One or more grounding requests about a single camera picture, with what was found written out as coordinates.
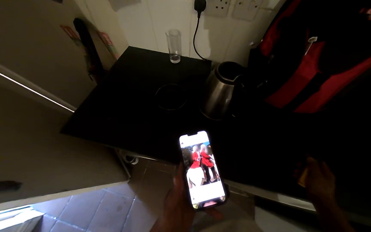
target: light strip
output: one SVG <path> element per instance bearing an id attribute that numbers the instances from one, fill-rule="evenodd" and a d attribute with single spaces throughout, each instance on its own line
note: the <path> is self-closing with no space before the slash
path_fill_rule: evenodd
<path id="1" fill-rule="evenodd" d="M 56 102 L 56 101 L 54 101 L 54 100 L 52 100 L 52 99 L 50 99 L 50 98 L 45 97 L 44 95 L 38 93 L 37 91 L 35 91 L 35 90 L 33 90 L 33 89 L 30 89 L 29 87 L 26 87 L 25 85 L 21 84 L 20 82 L 15 81 L 15 80 L 13 80 L 13 79 L 7 77 L 6 75 L 4 75 L 4 74 L 2 74 L 2 73 L 0 73 L 0 76 L 5 77 L 5 78 L 7 78 L 8 80 L 10 80 L 10 81 L 12 81 L 12 82 L 14 82 L 14 83 L 16 83 L 16 84 L 18 84 L 18 85 L 20 85 L 20 86 L 26 88 L 26 89 L 28 89 L 29 91 L 38 94 L 39 96 L 41 96 L 41 97 L 43 97 L 43 98 L 45 98 L 45 99 L 47 99 L 47 100 L 49 100 L 49 101 L 51 101 L 51 102 L 53 102 L 53 103 L 59 105 L 60 107 L 66 108 L 65 106 L 61 105 L 60 103 L 58 103 L 58 102 Z"/>

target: red jacket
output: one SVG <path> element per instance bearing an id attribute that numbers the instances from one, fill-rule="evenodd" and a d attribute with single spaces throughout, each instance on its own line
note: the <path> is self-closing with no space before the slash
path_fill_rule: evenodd
<path id="1" fill-rule="evenodd" d="M 199 168 L 200 167 L 200 161 L 198 160 L 198 154 L 197 154 L 197 152 L 194 152 L 193 153 L 193 160 L 194 160 L 194 162 L 193 162 L 193 164 L 191 165 L 191 167 L 190 168 Z"/>
<path id="2" fill-rule="evenodd" d="M 209 167 L 209 168 L 212 168 L 214 166 L 214 164 L 211 162 L 210 160 L 210 156 L 207 155 L 204 151 L 201 152 L 201 156 L 202 156 L 202 162 L 205 166 Z"/>

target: empty glass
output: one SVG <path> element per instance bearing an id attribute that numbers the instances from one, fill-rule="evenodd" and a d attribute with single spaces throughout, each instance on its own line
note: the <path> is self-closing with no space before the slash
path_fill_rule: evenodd
<path id="1" fill-rule="evenodd" d="M 165 35 L 167 36 L 168 52 L 170 53 L 170 61 L 178 63 L 181 59 L 181 33 L 179 30 L 170 29 Z"/>

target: wall socket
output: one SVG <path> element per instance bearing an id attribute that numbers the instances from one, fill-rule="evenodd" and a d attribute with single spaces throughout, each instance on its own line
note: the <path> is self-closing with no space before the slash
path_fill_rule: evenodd
<path id="1" fill-rule="evenodd" d="M 228 7 L 231 0 L 206 0 L 207 6 L 203 14 L 213 17 L 227 17 Z"/>
<path id="2" fill-rule="evenodd" d="M 237 0 L 233 18 L 251 21 L 255 18 L 262 0 Z"/>

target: phone screen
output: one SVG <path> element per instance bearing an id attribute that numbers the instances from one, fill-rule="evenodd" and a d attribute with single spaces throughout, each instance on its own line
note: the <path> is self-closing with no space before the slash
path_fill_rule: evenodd
<path id="1" fill-rule="evenodd" d="M 195 135 L 182 135 L 180 146 L 193 208 L 223 203 L 224 185 L 207 133 L 200 131 Z"/>

